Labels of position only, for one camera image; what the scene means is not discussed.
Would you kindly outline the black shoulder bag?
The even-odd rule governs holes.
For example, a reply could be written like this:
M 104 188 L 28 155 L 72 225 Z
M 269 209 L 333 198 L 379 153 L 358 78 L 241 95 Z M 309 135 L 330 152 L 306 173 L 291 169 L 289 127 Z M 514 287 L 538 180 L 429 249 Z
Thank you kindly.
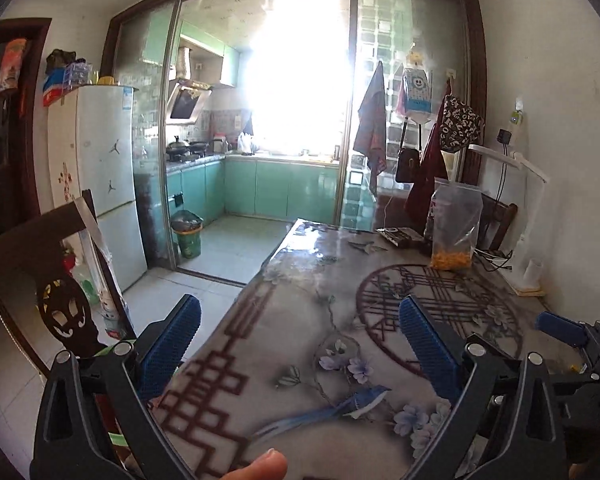
M 419 173 L 420 151 L 418 148 L 410 148 L 405 145 L 406 132 L 407 120 L 404 120 L 394 180 L 396 180 L 396 183 L 413 184 Z

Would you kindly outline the person's left hand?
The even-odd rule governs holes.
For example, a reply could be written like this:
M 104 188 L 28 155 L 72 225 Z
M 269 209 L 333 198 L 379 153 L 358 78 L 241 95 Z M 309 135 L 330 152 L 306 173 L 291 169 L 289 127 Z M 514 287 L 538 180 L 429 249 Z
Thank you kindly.
M 283 480 L 288 460 L 275 448 L 270 448 L 249 466 L 224 474 L 221 480 Z

